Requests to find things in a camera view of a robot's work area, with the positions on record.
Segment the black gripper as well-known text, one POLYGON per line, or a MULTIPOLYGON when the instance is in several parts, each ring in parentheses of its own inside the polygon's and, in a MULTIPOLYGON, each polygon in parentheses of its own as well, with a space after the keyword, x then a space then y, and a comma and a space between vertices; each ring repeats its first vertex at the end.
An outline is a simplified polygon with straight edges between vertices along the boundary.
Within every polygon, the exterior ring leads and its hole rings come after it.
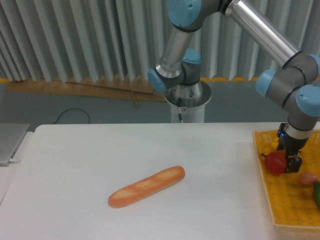
POLYGON ((308 138, 296 139, 283 132, 278 132, 277 137, 279 142, 276 144, 276 150, 285 150, 285 173, 298 173, 303 162, 299 150, 305 146, 308 138))

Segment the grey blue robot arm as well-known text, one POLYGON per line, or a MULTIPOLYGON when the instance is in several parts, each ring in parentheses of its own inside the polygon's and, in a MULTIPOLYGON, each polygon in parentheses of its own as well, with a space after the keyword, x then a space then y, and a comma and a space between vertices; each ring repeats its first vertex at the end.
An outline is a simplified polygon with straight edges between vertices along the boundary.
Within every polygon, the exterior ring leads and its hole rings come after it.
POLYGON ((281 66, 266 70, 257 79, 255 89, 288 113, 277 132, 278 150, 284 151, 284 172, 296 173, 302 165, 299 151, 309 139, 320 116, 320 58, 305 55, 271 22, 246 0, 169 0, 167 14, 173 25, 159 61, 147 77, 152 87, 165 93, 166 100, 183 108, 204 106, 211 91, 200 83, 201 56, 188 47, 193 33, 206 17, 222 13, 232 18, 281 66))

